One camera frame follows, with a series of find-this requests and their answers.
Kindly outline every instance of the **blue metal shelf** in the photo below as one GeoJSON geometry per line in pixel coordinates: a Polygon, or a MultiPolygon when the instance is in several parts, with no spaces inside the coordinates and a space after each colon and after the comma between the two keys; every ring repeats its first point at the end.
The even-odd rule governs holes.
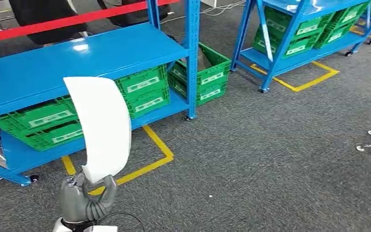
{"type": "MultiPolygon", "coordinates": [[[[147,0],[147,6],[147,23],[0,58],[0,115],[68,94],[67,76],[118,79],[185,57],[187,100],[170,91],[170,104],[132,120],[131,126],[134,130],[184,110],[195,118],[200,2],[185,4],[184,46],[160,31],[157,1],[147,0]]],[[[43,152],[5,132],[1,139],[8,168],[0,167],[0,177],[22,186],[31,183],[22,172],[85,148],[84,139],[43,152]]]]}
{"type": "Polygon", "coordinates": [[[368,2],[368,0],[247,0],[245,2],[243,15],[241,17],[238,38],[235,43],[231,70],[235,70],[237,66],[246,69],[254,76],[262,80],[259,90],[261,92],[268,92],[268,86],[270,85],[272,78],[276,75],[283,74],[313,60],[325,57],[349,46],[353,46],[353,48],[345,54],[346,56],[350,56],[351,54],[357,52],[357,49],[360,47],[360,45],[367,39],[368,35],[371,34],[371,26],[363,35],[357,35],[349,32],[342,38],[323,46],[321,49],[311,49],[288,58],[284,58],[284,53],[287,50],[291,38],[301,22],[322,15],[327,15],[364,2],[368,2]],[[243,49],[245,35],[249,25],[249,17],[255,5],[257,5],[260,21],[259,26],[263,31],[267,54],[262,54],[253,48],[243,49]],[[264,5],[270,6],[292,16],[289,26],[286,28],[285,34],[274,54],[271,53],[264,5]],[[251,67],[249,67],[249,65],[246,65],[240,61],[241,58],[257,64],[267,73],[263,74],[253,70],[251,67]]]}
{"type": "MultiPolygon", "coordinates": [[[[307,21],[316,17],[327,15],[350,6],[358,5],[366,0],[313,0],[306,6],[300,21],[307,21]]],[[[296,0],[264,0],[264,5],[294,15],[299,6],[296,0]]]]}
{"type": "MultiPolygon", "coordinates": [[[[188,104],[175,91],[170,90],[170,104],[153,110],[142,117],[132,119],[131,126],[135,130],[142,125],[149,124],[174,115],[189,108],[188,104]]],[[[4,147],[6,165],[13,174],[19,174],[42,164],[58,159],[62,156],[83,150],[84,138],[71,141],[70,143],[54,147],[46,151],[36,151],[22,141],[8,133],[1,132],[2,146],[4,147]]]]}
{"type": "MultiPolygon", "coordinates": [[[[348,33],[342,38],[322,47],[321,49],[311,49],[307,52],[300,53],[296,56],[282,59],[278,63],[278,65],[274,67],[275,68],[274,75],[277,76],[283,74],[285,72],[303,66],[311,61],[320,59],[334,52],[345,49],[361,41],[363,41],[362,36],[355,33],[348,33]]],[[[265,71],[269,70],[267,55],[262,54],[253,48],[248,48],[241,51],[241,56],[254,62],[258,66],[262,67],[265,71]]]]}
{"type": "Polygon", "coordinates": [[[188,49],[143,23],[3,57],[0,115],[66,95],[66,76],[117,79],[186,56],[188,49]]]}

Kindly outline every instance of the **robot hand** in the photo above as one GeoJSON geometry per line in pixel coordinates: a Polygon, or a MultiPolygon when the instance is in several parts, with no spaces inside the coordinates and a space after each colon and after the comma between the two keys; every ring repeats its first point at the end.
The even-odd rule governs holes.
{"type": "Polygon", "coordinates": [[[60,202],[62,217],[66,223],[96,221],[110,213],[117,192],[113,177],[108,175],[104,178],[106,189],[97,201],[89,199],[85,179],[85,174],[81,172],[76,177],[68,177],[62,183],[60,202]]]}

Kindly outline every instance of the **shelf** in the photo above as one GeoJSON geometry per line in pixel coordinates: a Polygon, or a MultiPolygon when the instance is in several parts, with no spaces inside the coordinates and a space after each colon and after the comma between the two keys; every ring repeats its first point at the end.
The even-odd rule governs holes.
{"type": "Polygon", "coordinates": [[[170,89],[170,104],[133,119],[131,121],[131,128],[134,130],[143,125],[150,124],[162,118],[184,111],[188,108],[189,106],[187,102],[175,91],[170,89]]]}
{"type": "MultiPolygon", "coordinates": [[[[132,130],[188,109],[188,104],[176,92],[170,90],[170,104],[153,110],[131,121],[132,130]]],[[[1,132],[2,145],[8,169],[18,174],[38,167],[62,156],[83,150],[85,140],[78,139],[46,151],[36,151],[10,134],[1,132]]]]}
{"type": "MultiPolygon", "coordinates": [[[[278,76],[297,67],[305,65],[311,61],[325,57],[362,41],[364,41],[364,38],[362,36],[349,32],[342,38],[331,42],[321,49],[311,49],[307,52],[292,57],[283,58],[277,63],[274,76],[278,76]]],[[[253,48],[243,50],[241,52],[241,55],[244,58],[262,67],[265,71],[269,69],[267,55],[262,54],[253,48]]]]}
{"type": "MultiPolygon", "coordinates": [[[[367,2],[367,0],[313,0],[310,2],[311,4],[308,5],[300,18],[300,22],[358,5],[367,2]]],[[[264,0],[264,5],[289,15],[293,15],[297,11],[298,4],[297,0],[264,0]]]]}
{"type": "Polygon", "coordinates": [[[188,56],[150,23],[0,58],[0,115],[66,95],[66,76],[111,79],[188,56]]]}

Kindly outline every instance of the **wire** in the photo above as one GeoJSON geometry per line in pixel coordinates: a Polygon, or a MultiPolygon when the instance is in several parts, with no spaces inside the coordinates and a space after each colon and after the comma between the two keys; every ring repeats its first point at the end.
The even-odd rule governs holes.
{"type": "MultiPolygon", "coordinates": [[[[205,15],[208,15],[208,16],[217,16],[217,15],[222,14],[225,10],[232,9],[236,6],[244,6],[244,3],[245,3],[245,1],[242,0],[242,1],[238,1],[238,2],[231,3],[231,4],[228,4],[228,5],[224,5],[224,6],[211,7],[211,8],[208,8],[208,9],[205,9],[205,10],[201,11],[200,14],[205,14],[205,15]],[[208,14],[208,12],[211,12],[211,11],[214,11],[214,10],[221,10],[221,11],[219,13],[216,13],[216,14],[208,14]]],[[[177,20],[177,19],[180,19],[180,18],[185,18],[185,16],[168,19],[166,21],[161,22],[160,24],[167,23],[167,22],[170,22],[170,21],[174,21],[174,20],[177,20]]]]}
{"type": "Polygon", "coordinates": [[[101,223],[102,223],[106,218],[111,217],[111,216],[114,216],[114,215],[119,215],[119,214],[130,215],[130,216],[134,217],[136,220],[138,220],[138,222],[139,222],[140,225],[142,226],[143,231],[144,231],[144,232],[146,231],[146,228],[144,227],[144,225],[143,225],[142,221],[140,220],[140,218],[136,217],[134,214],[126,213],[126,212],[115,212],[115,213],[111,213],[111,214],[109,214],[109,215],[106,215],[106,216],[100,218],[100,219],[98,220],[98,223],[97,223],[97,224],[100,225],[100,224],[101,224],[101,223]]]}

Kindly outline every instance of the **white paper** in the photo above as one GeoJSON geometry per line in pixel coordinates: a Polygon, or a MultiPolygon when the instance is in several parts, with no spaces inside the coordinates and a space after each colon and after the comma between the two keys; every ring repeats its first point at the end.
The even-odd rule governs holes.
{"type": "Polygon", "coordinates": [[[131,121],[122,94],[113,80],[102,77],[65,77],[85,136],[86,178],[98,183],[116,175],[127,163],[131,121]]]}

